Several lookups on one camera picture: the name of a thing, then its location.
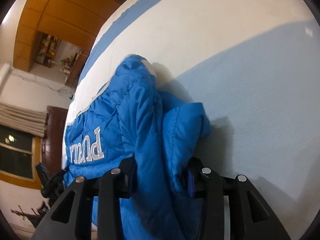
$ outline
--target black mechanical device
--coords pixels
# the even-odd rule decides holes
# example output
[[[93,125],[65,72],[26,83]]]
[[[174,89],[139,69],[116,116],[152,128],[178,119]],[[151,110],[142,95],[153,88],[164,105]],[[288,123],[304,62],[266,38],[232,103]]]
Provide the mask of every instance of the black mechanical device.
[[[42,194],[49,197],[51,209],[31,240],[90,240],[93,197],[99,196],[98,240],[123,240],[119,198],[130,198],[137,185],[134,156],[123,159],[118,168],[102,177],[77,177],[61,190],[61,170],[49,179],[43,164],[37,166]],[[229,197],[231,240],[290,240],[258,190],[244,175],[221,177],[191,158],[183,173],[186,190],[192,198],[203,198],[198,240],[224,239],[224,197]]]

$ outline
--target curtain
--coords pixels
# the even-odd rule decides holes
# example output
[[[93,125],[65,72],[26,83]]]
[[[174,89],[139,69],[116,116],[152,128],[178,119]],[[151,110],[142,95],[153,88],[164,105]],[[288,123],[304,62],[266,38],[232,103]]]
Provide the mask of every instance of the curtain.
[[[38,112],[0,103],[0,124],[44,137],[47,112]]]

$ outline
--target blue jacket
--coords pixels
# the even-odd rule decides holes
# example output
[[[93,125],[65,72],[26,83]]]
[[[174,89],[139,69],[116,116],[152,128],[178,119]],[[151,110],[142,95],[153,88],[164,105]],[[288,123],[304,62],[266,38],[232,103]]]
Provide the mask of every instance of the blue jacket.
[[[127,57],[65,133],[68,186],[102,176],[135,152],[137,192],[120,200],[126,239],[196,239],[201,201],[181,180],[200,138],[210,133],[201,103],[185,104],[156,89],[143,57]],[[95,198],[92,222],[97,224]]]

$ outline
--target blue stripe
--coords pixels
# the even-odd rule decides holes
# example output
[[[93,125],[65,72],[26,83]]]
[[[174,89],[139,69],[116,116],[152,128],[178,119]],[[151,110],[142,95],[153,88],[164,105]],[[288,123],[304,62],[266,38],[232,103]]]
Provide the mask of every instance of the blue stripe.
[[[131,23],[138,19],[147,10],[152,8],[161,0],[139,0],[130,8],[128,8],[105,32],[99,42],[93,48],[88,60],[80,75],[79,84],[85,78],[92,65],[100,57],[100,55],[109,47],[114,39],[123,32]]]

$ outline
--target silver screw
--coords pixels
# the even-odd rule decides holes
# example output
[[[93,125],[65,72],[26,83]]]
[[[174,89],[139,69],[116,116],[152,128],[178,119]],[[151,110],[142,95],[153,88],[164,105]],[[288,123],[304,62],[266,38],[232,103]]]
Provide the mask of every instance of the silver screw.
[[[113,175],[117,175],[120,172],[121,172],[121,169],[119,169],[119,168],[114,168],[114,169],[111,170],[111,174],[113,174]]]
[[[202,168],[201,171],[203,174],[210,174],[211,173],[211,170],[209,168]]]
[[[84,176],[76,177],[76,182],[77,182],[77,183],[84,182]]]
[[[239,175],[238,176],[238,180],[241,181],[241,182],[245,182],[247,180],[247,177],[244,176],[244,175]]]

